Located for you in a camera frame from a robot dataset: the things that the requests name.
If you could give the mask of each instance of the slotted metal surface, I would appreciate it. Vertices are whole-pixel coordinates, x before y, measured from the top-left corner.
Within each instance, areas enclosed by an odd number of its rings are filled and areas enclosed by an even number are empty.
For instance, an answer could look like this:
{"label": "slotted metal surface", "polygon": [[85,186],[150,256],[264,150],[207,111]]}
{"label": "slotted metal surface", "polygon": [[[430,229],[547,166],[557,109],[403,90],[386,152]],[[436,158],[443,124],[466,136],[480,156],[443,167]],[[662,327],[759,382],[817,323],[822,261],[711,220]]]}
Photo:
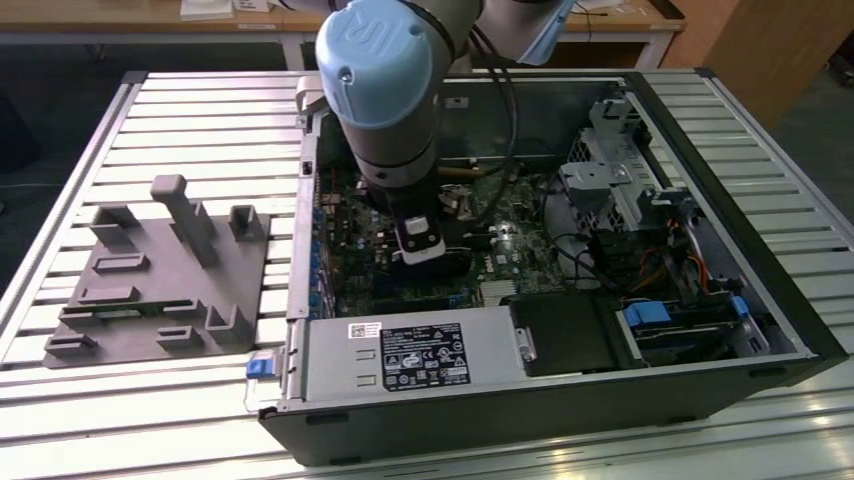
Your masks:
{"label": "slotted metal surface", "polygon": [[[850,225],[738,107],[690,71],[646,75],[849,352]],[[247,413],[247,355],[47,370],[39,363],[95,237],[96,206],[140,218],[159,173],[182,173],[211,215],[252,203],[274,215],[258,342],[284,341],[300,131],[291,73],[151,74],[113,102],[81,163],[55,248],[21,285],[0,337],[0,478],[790,478],[854,467],[854,362],[766,391],[709,420],[370,465],[306,469]],[[654,148],[674,183],[681,180]],[[4,297],[4,308],[9,302]],[[567,412],[567,415],[583,412]],[[516,418],[524,421],[524,406]],[[452,425],[446,425],[452,434]]]}

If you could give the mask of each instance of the light blue robot joint cap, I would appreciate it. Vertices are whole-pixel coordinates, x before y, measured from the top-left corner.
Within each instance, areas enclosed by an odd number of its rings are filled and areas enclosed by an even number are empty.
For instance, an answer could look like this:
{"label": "light blue robot joint cap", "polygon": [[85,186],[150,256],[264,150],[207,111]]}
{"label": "light blue robot joint cap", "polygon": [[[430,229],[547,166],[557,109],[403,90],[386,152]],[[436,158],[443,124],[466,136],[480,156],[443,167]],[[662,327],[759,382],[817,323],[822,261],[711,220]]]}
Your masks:
{"label": "light blue robot joint cap", "polygon": [[316,57],[330,106],[351,125],[395,125],[420,104],[432,77],[423,20],[398,0],[355,0],[327,18]]}
{"label": "light blue robot joint cap", "polygon": [[542,65],[549,61],[551,53],[555,51],[558,40],[561,40],[561,34],[566,29],[566,19],[573,13],[573,5],[575,5],[575,0],[562,0],[549,22],[546,22],[543,30],[539,32],[536,39],[534,39],[534,43],[522,54],[519,63]]}

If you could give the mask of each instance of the wooden cabinet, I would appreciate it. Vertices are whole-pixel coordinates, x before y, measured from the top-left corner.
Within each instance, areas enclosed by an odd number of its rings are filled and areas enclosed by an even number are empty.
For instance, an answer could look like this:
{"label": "wooden cabinet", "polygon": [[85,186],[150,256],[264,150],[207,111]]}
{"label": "wooden cabinet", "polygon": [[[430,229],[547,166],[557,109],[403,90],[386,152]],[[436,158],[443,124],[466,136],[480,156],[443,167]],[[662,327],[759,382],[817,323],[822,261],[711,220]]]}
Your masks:
{"label": "wooden cabinet", "polygon": [[709,67],[773,128],[854,30],[854,1],[671,1],[687,26],[662,67]]}

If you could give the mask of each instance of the power supply label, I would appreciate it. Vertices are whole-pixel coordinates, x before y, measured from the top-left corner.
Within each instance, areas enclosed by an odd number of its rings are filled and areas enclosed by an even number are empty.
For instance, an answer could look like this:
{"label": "power supply label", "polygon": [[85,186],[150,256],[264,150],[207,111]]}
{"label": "power supply label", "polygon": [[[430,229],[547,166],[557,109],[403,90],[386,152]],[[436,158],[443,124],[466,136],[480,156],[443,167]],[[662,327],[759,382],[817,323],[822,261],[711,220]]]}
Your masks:
{"label": "power supply label", "polygon": [[471,383],[459,323],[382,330],[380,346],[390,392]]}

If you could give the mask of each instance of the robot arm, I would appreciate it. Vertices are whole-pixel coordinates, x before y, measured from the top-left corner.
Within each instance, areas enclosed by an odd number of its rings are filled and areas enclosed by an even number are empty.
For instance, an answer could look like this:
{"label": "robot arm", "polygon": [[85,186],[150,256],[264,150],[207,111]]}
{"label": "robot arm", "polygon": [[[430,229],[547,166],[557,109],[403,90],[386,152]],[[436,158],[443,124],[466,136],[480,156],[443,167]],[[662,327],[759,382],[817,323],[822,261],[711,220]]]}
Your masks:
{"label": "robot arm", "polygon": [[318,34],[323,89],[371,199],[395,220],[403,260],[444,254],[436,208],[435,97],[475,23],[499,53],[543,63],[570,0],[284,0],[334,13]]}

